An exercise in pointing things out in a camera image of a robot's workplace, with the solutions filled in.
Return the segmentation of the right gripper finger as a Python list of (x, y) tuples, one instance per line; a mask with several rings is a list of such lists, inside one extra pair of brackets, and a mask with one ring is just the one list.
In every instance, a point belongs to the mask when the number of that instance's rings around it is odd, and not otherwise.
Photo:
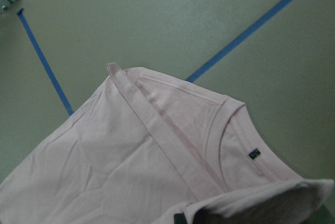
[(182, 210), (178, 210), (173, 215), (174, 224), (185, 224), (185, 213)]

